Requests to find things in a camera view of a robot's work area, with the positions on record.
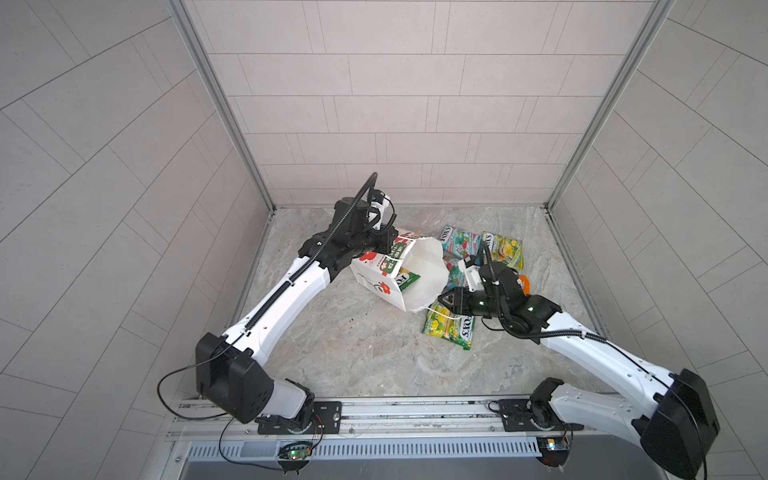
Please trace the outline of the teal mint blossom candy packet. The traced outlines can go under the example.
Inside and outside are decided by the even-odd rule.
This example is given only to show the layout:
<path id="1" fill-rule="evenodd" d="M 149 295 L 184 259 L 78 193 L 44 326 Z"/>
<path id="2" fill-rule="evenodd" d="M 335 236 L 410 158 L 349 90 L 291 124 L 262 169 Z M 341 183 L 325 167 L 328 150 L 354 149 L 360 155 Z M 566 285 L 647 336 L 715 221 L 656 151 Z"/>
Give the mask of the teal mint blossom candy packet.
<path id="1" fill-rule="evenodd" d="M 446 225 L 439 236 L 443 256 L 455 259 L 477 256 L 482 249 L 481 240 L 480 234 L 462 230 L 452 225 Z"/>

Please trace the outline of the left circuit board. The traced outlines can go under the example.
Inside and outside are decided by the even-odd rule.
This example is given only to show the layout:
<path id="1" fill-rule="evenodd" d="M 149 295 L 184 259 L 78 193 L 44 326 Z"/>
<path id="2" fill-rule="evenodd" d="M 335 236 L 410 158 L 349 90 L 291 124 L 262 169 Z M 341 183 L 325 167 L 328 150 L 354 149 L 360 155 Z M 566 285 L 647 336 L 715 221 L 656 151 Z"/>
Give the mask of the left circuit board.
<path id="1" fill-rule="evenodd" d="M 314 449 L 314 443 L 310 441 L 297 441 L 286 444 L 278 450 L 277 460 L 279 463 L 286 462 L 306 462 L 309 460 Z"/>

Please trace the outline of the aluminium corner post left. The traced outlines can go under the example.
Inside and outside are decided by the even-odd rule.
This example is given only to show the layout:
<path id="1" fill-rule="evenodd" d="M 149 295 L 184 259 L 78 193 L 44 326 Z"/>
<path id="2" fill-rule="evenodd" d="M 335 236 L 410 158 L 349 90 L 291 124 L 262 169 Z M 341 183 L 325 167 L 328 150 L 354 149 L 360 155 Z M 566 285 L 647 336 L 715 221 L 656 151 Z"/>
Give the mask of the aluminium corner post left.
<path id="1" fill-rule="evenodd" d="M 228 101 L 227 96 L 225 95 L 225 92 L 219 82 L 219 79 L 214 70 L 214 66 L 210 61 L 205 47 L 203 46 L 201 36 L 195 29 L 185 2 L 180 0 L 168 0 L 166 1 L 166 4 L 170 16 L 180 33 L 182 41 L 185 44 L 188 53 L 197 68 L 203 86 L 210 95 L 211 100 L 217 112 L 219 113 L 228 136 L 232 140 L 237 153 L 240 155 L 242 161 L 244 162 L 246 169 L 253 179 L 253 182 L 255 183 L 262 199 L 267 205 L 267 208 L 271 214 L 274 214 L 276 205 L 268 192 L 260 172 L 258 171 L 255 159 L 237 123 L 234 110 L 232 109 L 230 102 Z"/>

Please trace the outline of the white floral paper bag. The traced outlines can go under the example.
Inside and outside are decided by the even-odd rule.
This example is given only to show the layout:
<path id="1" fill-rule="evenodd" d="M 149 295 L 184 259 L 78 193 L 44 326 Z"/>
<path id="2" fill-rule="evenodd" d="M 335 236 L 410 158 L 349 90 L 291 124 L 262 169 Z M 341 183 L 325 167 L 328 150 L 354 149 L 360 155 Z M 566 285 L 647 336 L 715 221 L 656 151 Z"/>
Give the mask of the white floral paper bag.
<path id="1" fill-rule="evenodd" d="M 370 252 L 351 263 L 356 281 L 405 312 L 428 309 L 448 283 L 439 240 L 401 231 L 389 254 Z"/>

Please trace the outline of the yellow-green spring tea candy packet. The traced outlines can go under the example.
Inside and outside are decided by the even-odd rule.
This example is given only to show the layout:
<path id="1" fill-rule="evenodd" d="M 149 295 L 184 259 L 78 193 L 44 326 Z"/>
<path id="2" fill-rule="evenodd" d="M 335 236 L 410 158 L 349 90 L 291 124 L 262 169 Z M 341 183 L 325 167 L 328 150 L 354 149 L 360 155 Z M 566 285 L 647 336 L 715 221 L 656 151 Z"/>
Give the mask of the yellow-green spring tea candy packet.
<path id="1" fill-rule="evenodd" d="M 488 245 L 494 262 L 501 262 L 517 271 L 524 268 L 523 242 L 521 240 L 492 232 L 484 232 L 482 240 Z"/>

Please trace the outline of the aluminium corner post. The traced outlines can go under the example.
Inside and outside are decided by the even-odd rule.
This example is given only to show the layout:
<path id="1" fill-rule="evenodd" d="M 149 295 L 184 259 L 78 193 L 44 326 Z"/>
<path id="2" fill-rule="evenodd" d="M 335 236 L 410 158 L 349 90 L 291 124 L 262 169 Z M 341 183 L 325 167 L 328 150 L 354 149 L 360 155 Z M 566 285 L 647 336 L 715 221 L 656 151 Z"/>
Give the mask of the aluminium corner post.
<path id="1" fill-rule="evenodd" d="M 554 212 L 558 202 L 563 197 L 580 164 L 617 105 L 618 100 L 638 69 L 655 37 L 658 35 L 675 3 L 675 0 L 656 0 L 651 3 L 648 14 L 641 23 L 637 35 L 630 44 L 626 55 L 620 63 L 585 132 L 581 136 L 570 160 L 566 164 L 552 194 L 544 204 L 544 208 L 548 213 Z"/>
<path id="2" fill-rule="evenodd" d="M 225 95 L 225 92 L 219 82 L 219 79 L 214 70 L 214 66 L 210 61 L 205 47 L 203 46 L 201 36 L 195 29 L 185 2 L 180 0 L 168 0 L 166 1 L 166 4 L 170 16 L 180 33 L 182 41 L 185 44 L 188 53 L 197 68 L 203 86 L 210 95 L 211 100 L 217 112 L 219 113 L 228 136 L 232 140 L 237 153 L 240 155 L 242 161 L 244 162 L 246 169 L 253 179 L 253 182 L 255 183 L 262 199 L 267 205 L 267 208 L 271 214 L 274 214 L 276 205 L 268 192 L 260 172 L 258 171 L 255 159 L 237 123 L 234 110 L 232 109 L 230 102 L 228 101 L 227 96 Z"/>

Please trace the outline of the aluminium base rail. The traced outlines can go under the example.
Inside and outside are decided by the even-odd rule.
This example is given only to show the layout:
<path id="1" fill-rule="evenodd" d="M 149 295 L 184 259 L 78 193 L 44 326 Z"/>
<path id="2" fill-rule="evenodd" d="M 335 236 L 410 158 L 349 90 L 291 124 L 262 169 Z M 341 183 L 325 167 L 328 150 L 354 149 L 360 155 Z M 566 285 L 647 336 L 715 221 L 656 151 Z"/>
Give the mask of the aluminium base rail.
<path id="1" fill-rule="evenodd" d="M 176 462 L 233 462 L 297 470 L 312 462 L 535 458 L 537 437 L 562 436 L 570 454 L 590 441 L 603 448 L 641 449 L 602 431 L 572 423 L 537 428 L 529 399 L 514 395 L 458 397 L 341 398 L 316 402 L 310 425 L 291 430 L 274 419 L 242 424 L 229 416 L 174 421 L 167 433 Z M 279 463 L 278 450 L 310 441 L 306 462 Z"/>

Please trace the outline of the green Fox's candy packet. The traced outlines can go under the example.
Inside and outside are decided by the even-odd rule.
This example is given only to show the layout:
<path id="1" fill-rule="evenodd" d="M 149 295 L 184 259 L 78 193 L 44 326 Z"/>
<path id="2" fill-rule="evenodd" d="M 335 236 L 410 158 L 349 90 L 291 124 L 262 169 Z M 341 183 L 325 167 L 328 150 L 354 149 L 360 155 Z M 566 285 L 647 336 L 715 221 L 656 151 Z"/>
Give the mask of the green Fox's candy packet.
<path id="1" fill-rule="evenodd" d="M 400 292 L 404 292 L 406 289 L 415 284 L 421 276 L 415 272 L 412 272 L 406 268 L 401 268 L 397 275 L 394 277 L 396 286 Z"/>
<path id="2" fill-rule="evenodd" d="M 473 343 L 475 319 L 453 313 L 439 301 L 435 301 L 426 310 L 423 333 L 442 338 L 464 350 L 470 350 Z"/>

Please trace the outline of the orange Fox's fruits candy packet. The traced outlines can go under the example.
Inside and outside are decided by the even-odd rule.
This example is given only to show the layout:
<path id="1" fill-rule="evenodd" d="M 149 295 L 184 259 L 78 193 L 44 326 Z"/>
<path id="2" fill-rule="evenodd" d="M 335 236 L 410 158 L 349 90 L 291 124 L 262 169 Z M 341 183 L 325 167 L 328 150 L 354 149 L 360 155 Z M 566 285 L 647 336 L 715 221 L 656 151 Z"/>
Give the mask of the orange Fox's fruits candy packet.
<path id="1" fill-rule="evenodd" d="M 530 294 L 530 281 L 529 281 L 529 279 L 525 275 L 519 276 L 518 277 L 518 283 L 521 285 L 523 293 L 525 295 L 529 295 Z"/>

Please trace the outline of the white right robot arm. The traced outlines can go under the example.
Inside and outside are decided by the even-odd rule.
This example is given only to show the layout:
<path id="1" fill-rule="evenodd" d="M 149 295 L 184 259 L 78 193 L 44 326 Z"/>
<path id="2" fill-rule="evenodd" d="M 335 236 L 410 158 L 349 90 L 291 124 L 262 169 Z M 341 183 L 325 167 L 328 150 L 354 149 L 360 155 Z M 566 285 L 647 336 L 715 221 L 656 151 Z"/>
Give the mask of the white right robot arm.
<path id="1" fill-rule="evenodd" d="M 549 377 L 529 398 L 537 428 L 581 424 L 638 446 L 677 478 L 708 475 L 707 455 L 721 427 L 697 373 L 674 373 L 623 349 L 555 302 L 527 293 L 518 272 L 501 262 L 471 268 L 468 286 L 438 301 L 462 319 L 497 319 L 502 331 L 569 358 L 615 391 L 598 394 Z"/>

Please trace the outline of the circuit board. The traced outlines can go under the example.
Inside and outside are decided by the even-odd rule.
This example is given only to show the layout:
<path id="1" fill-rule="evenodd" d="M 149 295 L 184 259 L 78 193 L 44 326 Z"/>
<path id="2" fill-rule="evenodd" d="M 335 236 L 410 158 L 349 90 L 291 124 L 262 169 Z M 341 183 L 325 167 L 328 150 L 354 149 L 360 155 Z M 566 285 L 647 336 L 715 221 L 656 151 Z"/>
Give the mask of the circuit board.
<path id="1" fill-rule="evenodd" d="M 306 462 L 309 460 L 314 449 L 314 443 L 310 441 L 297 441 L 286 444 L 278 450 L 277 460 L 279 463 L 286 462 Z"/>
<path id="2" fill-rule="evenodd" d="M 546 467 L 564 467 L 570 456 L 570 442 L 562 436 L 537 437 L 538 460 Z"/>

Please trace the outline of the aluminium corner post right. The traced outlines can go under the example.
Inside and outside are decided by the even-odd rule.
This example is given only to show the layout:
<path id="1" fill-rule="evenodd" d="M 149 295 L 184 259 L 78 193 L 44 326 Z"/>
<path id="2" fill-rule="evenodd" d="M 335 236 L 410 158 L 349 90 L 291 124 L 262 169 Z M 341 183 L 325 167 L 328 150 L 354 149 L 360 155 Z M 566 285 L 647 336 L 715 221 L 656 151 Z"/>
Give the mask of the aluminium corner post right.
<path id="1" fill-rule="evenodd" d="M 617 105 L 618 100 L 638 69 L 655 37 L 658 35 L 675 3 L 675 0 L 656 0 L 651 3 L 648 14 L 641 23 L 637 35 L 630 44 L 626 55 L 620 63 L 585 132 L 581 136 L 570 160 L 566 164 L 552 194 L 544 204 L 544 208 L 548 213 L 554 212 L 558 202 L 563 197 L 580 164 Z"/>

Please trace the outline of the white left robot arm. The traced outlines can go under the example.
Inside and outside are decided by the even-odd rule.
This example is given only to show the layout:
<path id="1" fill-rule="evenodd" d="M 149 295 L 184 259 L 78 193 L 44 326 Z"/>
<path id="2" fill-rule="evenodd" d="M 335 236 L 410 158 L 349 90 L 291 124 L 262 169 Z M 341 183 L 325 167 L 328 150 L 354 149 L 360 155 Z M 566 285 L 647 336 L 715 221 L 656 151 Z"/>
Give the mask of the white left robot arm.
<path id="1" fill-rule="evenodd" d="M 308 427 L 314 395 L 290 380 L 276 380 L 264 366 L 302 310 L 353 260 L 391 252 L 398 232 L 395 209 L 378 189 L 344 197 L 329 227 L 304 242 L 269 294 L 223 334 L 205 334 L 195 348 L 198 393 L 239 422 L 275 419 L 291 430 Z"/>

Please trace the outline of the right circuit board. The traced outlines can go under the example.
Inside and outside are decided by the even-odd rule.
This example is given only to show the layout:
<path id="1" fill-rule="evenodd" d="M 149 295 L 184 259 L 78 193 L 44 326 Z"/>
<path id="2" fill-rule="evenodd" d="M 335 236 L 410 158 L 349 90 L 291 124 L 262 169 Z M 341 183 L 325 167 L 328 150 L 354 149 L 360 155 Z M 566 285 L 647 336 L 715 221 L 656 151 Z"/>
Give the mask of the right circuit board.
<path id="1" fill-rule="evenodd" d="M 564 467 L 570 456 L 570 442 L 562 436 L 537 437 L 538 460 L 546 467 Z"/>

